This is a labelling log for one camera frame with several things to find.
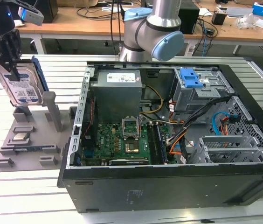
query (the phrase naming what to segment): hard drive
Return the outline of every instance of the hard drive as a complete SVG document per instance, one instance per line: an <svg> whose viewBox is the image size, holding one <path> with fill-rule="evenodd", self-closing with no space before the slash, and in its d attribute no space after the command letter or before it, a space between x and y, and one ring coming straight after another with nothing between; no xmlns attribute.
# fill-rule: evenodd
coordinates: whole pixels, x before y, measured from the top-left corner
<svg viewBox="0 0 263 224"><path fill-rule="evenodd" d="M36 58L17 63L19 81L10 81L10 73L0 72L0 82L13 106L42 105L42 94L48 91L41 66Z"/></svg>

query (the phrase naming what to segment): green circuit board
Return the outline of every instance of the green circuit board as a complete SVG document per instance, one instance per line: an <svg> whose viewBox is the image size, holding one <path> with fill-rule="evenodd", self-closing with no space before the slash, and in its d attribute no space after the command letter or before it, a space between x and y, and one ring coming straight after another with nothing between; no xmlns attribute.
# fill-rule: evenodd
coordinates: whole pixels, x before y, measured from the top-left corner
<svg viewBox="0 0 263 224"><path fill-rule="evenodd" d="M169 137L169 131L166 125L160 126L162 138ZM137 127L127 125L125 132L134 133ZM94 148L93 158L85 159L87 166L100 166L101 161L112 159L139 159L150 160L150 151L147 135L147 124L140 126L140 138L123 138L122 124L98 124L97 145Z"/></svg>

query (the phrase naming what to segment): table leg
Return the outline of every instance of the table leg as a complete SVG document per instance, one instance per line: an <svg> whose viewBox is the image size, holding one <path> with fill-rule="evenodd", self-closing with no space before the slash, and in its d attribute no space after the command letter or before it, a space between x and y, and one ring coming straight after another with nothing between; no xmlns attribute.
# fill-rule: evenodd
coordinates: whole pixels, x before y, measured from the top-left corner
<svg viewBox="0 0 263 224"><path fill-rule="evenodd" d="M187 49L184 53L184 56L187 56L187 57L193 56L193 52L195 50L197 43L198 43L198 40L189 40L187 43Z"/></svg>
<svg viewBox="0 0 263 224"><path fill-rule="evenodd" d="M47 54L47 50L46 50L46 48L44 46L42 36L40 34L35 34L35 35L31 36L31 38L34 39L37 53L39 55L46 55Z"/></svg>
<svg viewBox="0 0 263 224"><path fill-rule="evenodd" d="M234 51L233 51L233 55L238 55L240 48L242 48L241 45L236 45L236 47L234 48Z"/></svg>

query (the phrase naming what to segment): yellow wire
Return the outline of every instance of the yellow wire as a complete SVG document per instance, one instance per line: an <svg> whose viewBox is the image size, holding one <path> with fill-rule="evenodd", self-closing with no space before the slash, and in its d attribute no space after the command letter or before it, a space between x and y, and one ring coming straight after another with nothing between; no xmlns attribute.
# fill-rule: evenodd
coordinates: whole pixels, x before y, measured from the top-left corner
<svg viewBox="0 0 263 224"><path fill-rule="evenodd" d="M146 111L146 112L140 112L140 113L155 113L155 112L157 112L157 111L159 111L162 107L163 107L163 98L161 97L161 95L159 94L159 92L157 92L154 88L152 88L151 86L149 86L149 85L146 85L146 86L148 86L149 88L151 88L158 96L159 96L159 98L160 98L160 105L159 105L159 107L158 107L158 109L156 109L156 110L154 110L154 111Z"/></svg>

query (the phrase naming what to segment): floor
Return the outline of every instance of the floor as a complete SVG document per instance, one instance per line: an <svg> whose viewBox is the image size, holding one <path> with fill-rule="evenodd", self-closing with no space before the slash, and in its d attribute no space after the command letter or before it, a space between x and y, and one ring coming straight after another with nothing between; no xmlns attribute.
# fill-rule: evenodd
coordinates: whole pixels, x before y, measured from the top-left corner
<svg viewBox="0 0 263 224"><path fill-rule="evenodd" d="M91 40L79 40L77 41L78 49L73 49L72 40L59 40L61 49L58 48L56 40L46 39L45 45L48 54L80 54L80 55L111 55L114 54L114 50L111 42L109 46L104 46L104 41L91 41ZM118 42L115 42L116 51L118 52ZM219 57L234 57L232 54L235 46L232 45L213 45L207 56L219 56ZM179 53L180 56L184 55L185 49ZM23 54L35 54L36 51L30 48L30 40L22 39L22 52ZM196 52L195 56L201 56L201 52ZM239 51L240 57L251 58L262 70L263 70L263 51L259 47L242 46Z"/></svg>

